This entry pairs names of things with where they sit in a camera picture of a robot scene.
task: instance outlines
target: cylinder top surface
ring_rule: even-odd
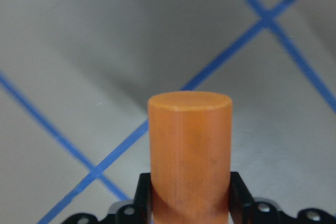
[[[207,111],[230,105],[231,99],[223,94],[202,91],[177,91],[159,94],[149,105],[172,111]]]

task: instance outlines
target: orange object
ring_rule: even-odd
[[[154,224],[227,224],[231,99],[180,91],[148,107]]]

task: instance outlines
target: screw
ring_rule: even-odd
[[[135,213],[135,210],[133,207],[127,207],[125,210],[124,210],[124,214],[125,215],[132,215]]]
[[[258,204],[258,209],[261,212],[270,212],[271,211],[271,208],[266,203],[259,203]]]
[[[315,211],[308,211],[307,212],[307,218],[313,221],[320,221],[321,220],[321,216],[315,212]]]
[[[77,221],[77,224],[89,224],[90,220],[86,217],[82,217]]]

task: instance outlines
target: orange block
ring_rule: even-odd
[[[154,224],[227,224],[231,99],[179,91],[148,108]]]

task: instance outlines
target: cylinder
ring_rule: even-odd
[[[154,224],[227,224],[231,99],[164,93],[148,111]]]

